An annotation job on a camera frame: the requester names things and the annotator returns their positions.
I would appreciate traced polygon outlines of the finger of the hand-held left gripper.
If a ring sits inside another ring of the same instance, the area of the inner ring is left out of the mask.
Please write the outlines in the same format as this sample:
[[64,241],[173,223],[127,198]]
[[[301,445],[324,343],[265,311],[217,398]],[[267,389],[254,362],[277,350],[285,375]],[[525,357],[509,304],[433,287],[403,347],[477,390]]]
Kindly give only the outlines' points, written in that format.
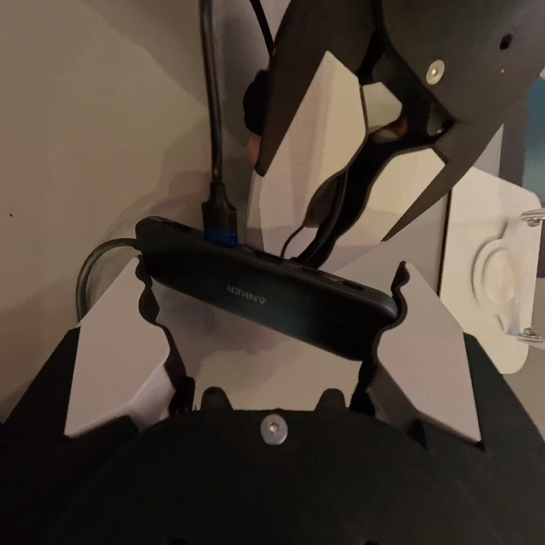
[[308,214],[325,221],[342,175],[370,133],[363,86],[326,51],[264,175],[252,180],[248,243],[279,255]]
[[324,271],[338,273],[380,244],[444,167],[431,148],[391,159],[373,182],[363,212],[337,240]]

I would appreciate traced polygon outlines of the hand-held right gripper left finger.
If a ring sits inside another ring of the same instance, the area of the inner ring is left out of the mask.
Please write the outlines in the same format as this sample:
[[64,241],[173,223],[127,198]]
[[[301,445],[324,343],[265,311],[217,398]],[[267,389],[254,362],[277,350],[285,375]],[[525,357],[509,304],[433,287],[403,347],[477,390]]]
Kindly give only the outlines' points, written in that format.
[[133,258],[79,323],[65,435],[128,417],[142,431],[192,409],[192,378],[141,257]]

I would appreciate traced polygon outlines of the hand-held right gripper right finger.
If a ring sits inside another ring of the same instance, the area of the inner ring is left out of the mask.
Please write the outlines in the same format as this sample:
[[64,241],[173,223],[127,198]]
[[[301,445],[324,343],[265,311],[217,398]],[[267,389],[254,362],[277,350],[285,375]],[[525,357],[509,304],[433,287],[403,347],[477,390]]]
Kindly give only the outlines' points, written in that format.
[[482,440],[464,333],[410,263],[391,285],[399,311],[364,357],[349,409],[426,445],[431,426],[469,445]]

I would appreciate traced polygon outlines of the slim black usb hub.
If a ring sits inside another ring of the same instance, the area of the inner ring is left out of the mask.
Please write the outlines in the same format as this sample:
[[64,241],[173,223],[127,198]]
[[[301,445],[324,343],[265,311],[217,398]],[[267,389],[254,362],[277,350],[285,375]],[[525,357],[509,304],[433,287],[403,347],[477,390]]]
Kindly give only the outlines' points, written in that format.
[[147,272],[161,285],[350,360],[362,360],[399,316],[394,299],[294,261],[159,216],[135,225]]

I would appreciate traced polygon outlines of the person's left hand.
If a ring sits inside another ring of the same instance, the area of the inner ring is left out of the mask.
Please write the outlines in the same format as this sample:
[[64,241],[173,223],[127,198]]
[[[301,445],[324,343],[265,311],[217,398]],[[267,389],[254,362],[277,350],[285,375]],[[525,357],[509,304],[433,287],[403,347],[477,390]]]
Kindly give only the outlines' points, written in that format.
[[262,174],[258,173],[257,167],[256,167],[260,150],[261,150],[261,140],[262,138],[260,135],[251,133],[246,149],[248,153],[249,163],[250,163],[250,166],[252,167],[252,171],[262,178],[263,177]]

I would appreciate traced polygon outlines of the white stand base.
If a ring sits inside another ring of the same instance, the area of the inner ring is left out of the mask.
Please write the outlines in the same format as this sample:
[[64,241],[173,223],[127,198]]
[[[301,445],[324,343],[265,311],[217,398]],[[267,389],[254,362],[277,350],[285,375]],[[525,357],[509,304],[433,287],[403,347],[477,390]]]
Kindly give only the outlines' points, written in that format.
[[450,194],[439,296],[502,374],[544,348],[531,332],[543,223],[534,192],[475,167]]

